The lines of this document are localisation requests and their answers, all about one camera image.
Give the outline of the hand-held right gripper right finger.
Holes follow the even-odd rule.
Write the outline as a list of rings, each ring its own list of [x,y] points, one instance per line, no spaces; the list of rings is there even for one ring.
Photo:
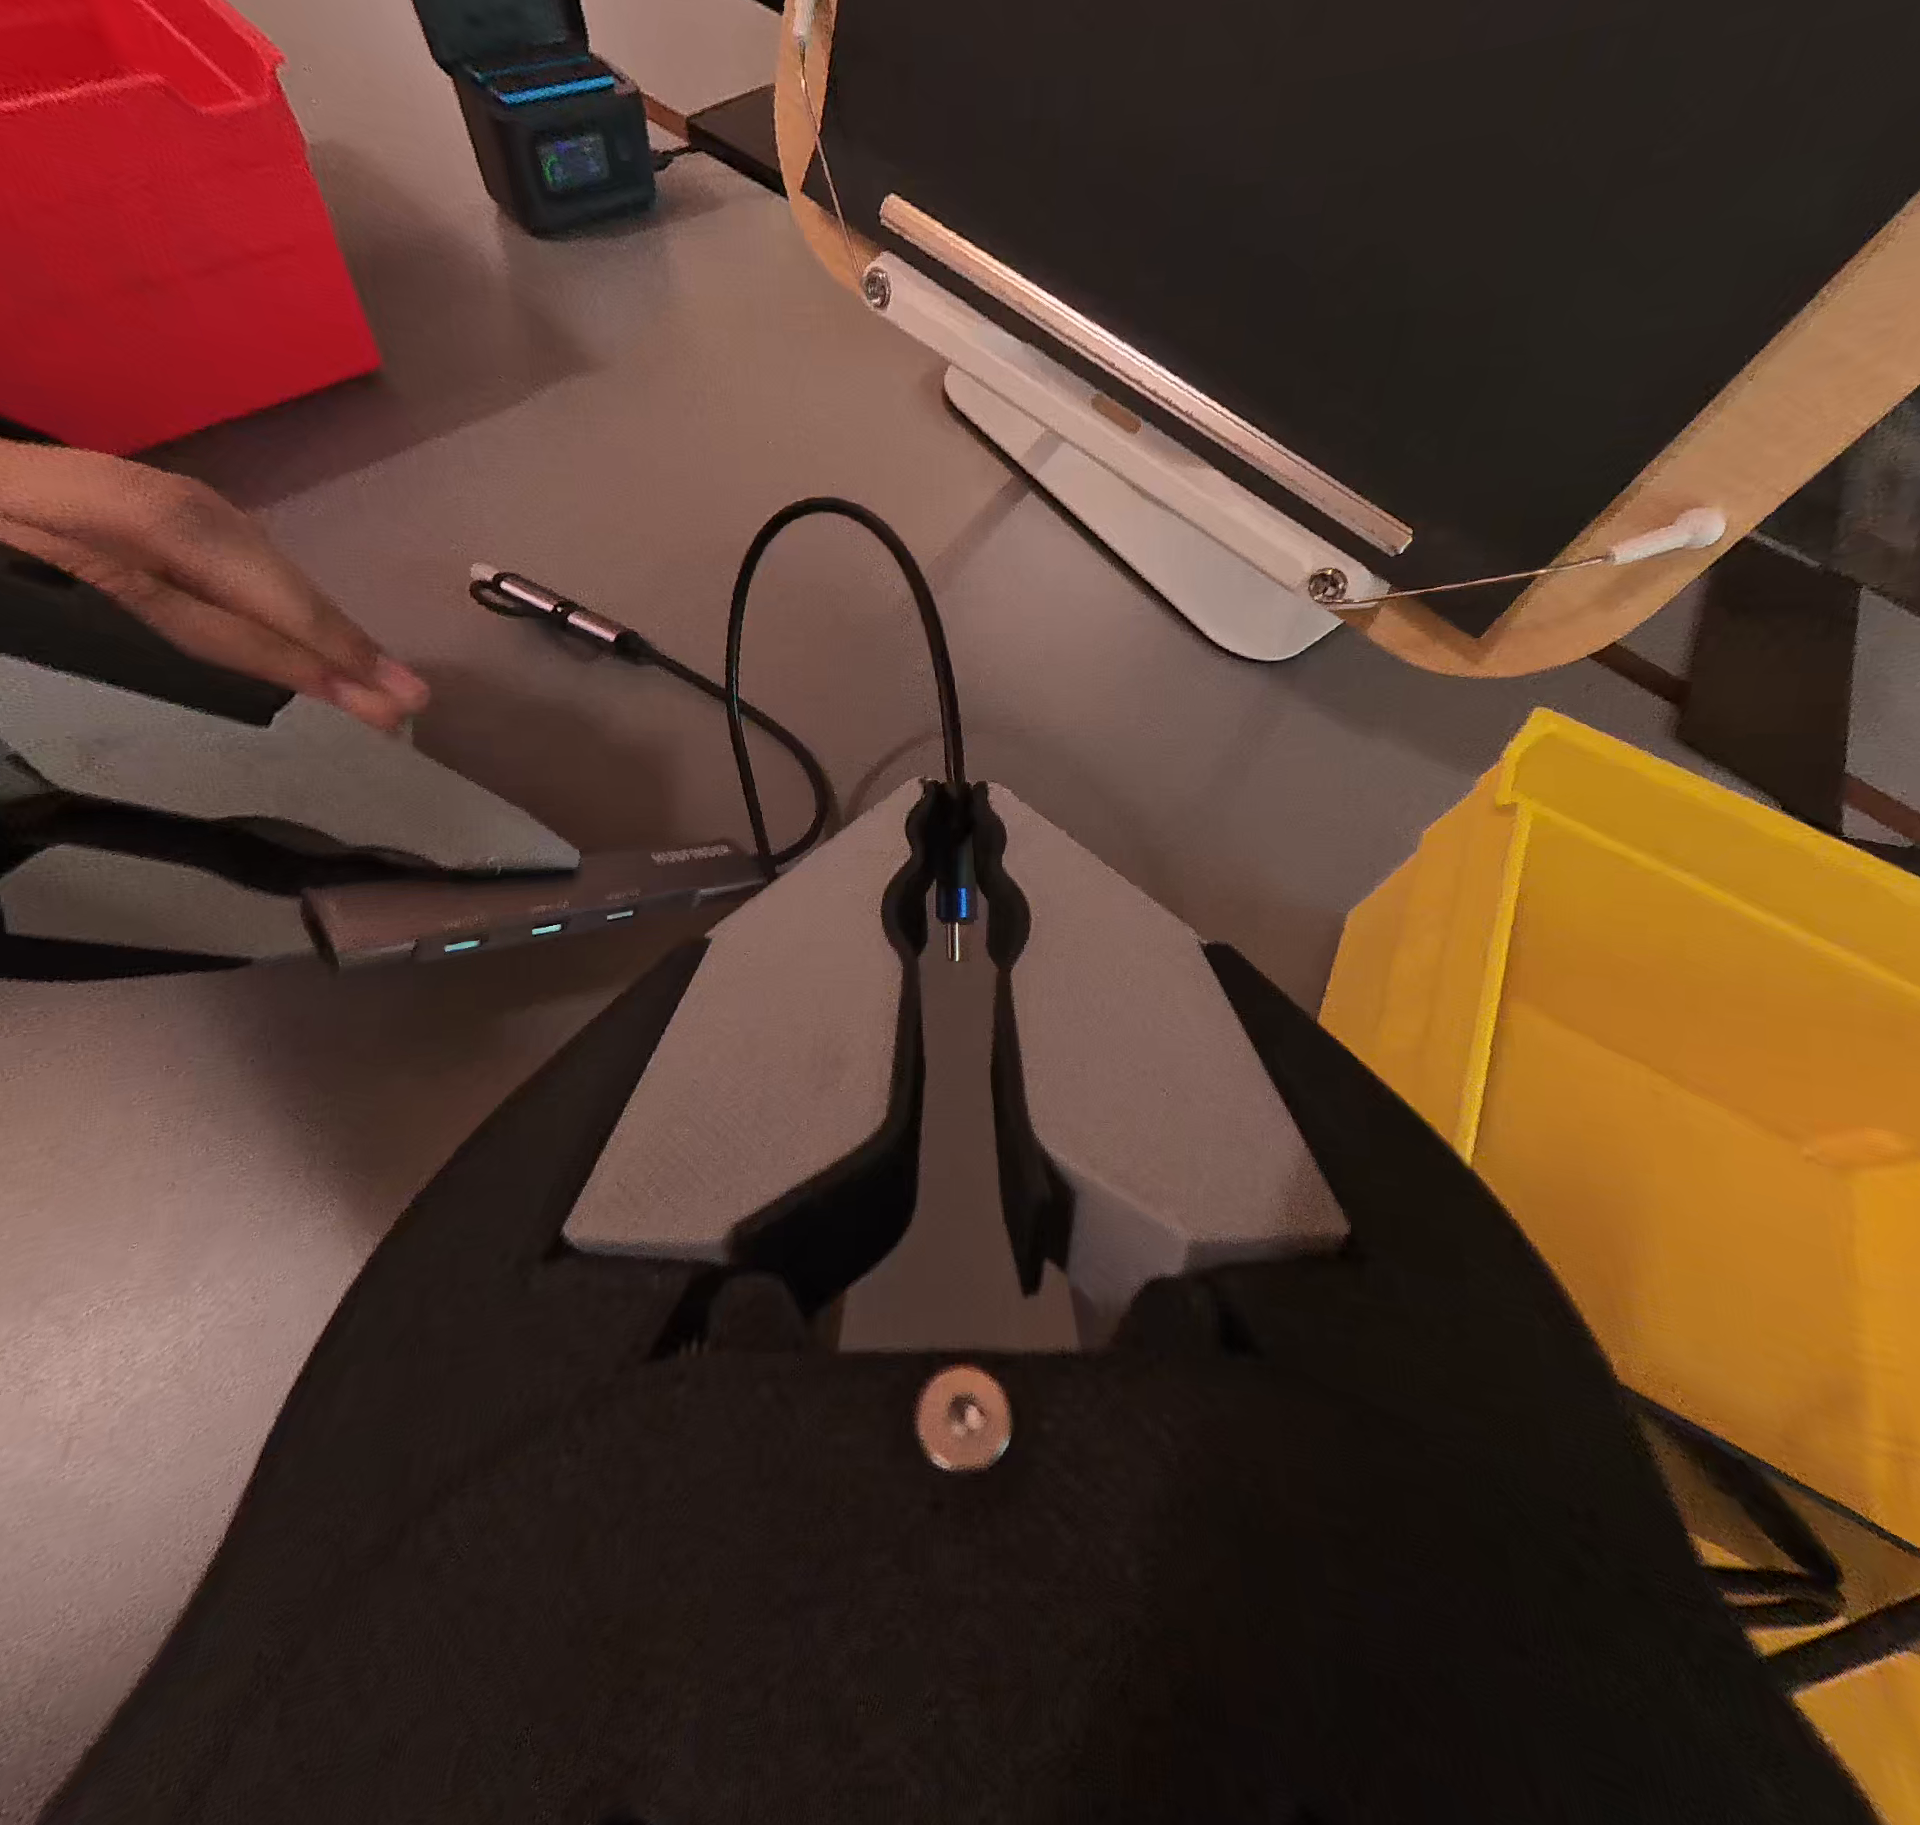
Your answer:
[[[1018,1286],[1113,1333],[1151,1283],[1333,1257],[1349,1221],[1206,941],[1009,790],[970,821]]]

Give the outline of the black charging case with screen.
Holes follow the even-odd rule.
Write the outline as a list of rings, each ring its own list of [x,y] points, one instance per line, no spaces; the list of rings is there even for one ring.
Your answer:
[[[583,0],[411,0],[491,201],[533,235],[657,201],[643,89],[588,39]]]

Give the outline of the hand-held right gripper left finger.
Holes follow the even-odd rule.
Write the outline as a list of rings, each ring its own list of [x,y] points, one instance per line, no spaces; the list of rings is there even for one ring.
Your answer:
[[[919,1193],[934,783],[719,919],[583,1193],[583,1257],[729,1265],[831,1307]]]

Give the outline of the person's left hand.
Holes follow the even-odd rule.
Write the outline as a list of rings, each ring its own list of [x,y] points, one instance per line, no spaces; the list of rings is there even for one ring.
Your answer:
[[[0,446],[0,539],[180,656],[403,728],[429,684],[211,489],[110,453]]]

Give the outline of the red plastic bin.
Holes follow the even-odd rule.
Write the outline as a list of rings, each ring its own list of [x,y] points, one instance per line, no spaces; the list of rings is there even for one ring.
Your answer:
[[[281,64],[227,0],[0,0],[3,429],[128,455],[381,369]]]

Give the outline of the wooden book stand black panel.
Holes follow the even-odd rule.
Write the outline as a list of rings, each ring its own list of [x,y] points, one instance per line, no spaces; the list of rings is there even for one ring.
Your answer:
[[[775,86],[841,285],[1097,382],[1429,672],[1612,644],[1916,394],[1916,0],[815,0]]]

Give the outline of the yellow plastic bin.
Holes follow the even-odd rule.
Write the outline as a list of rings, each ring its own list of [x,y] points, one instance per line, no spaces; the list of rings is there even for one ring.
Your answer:
[[[1916,1544],[1916,877],[1536,707],[1343,922],[1321,1023],[1617,1382]]]

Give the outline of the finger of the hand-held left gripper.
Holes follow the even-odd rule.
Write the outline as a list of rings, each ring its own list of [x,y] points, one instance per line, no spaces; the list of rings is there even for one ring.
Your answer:
[[[3,865],[48,851],[195,865],[260,893],[568,877],[518,802],[293,694],[225,714],[3,656]]]
[[[11,982],[225,974],[311,957],[302,898],[346,877],[341,860],[253,839],[151,860],[11,838],[0,861]]]

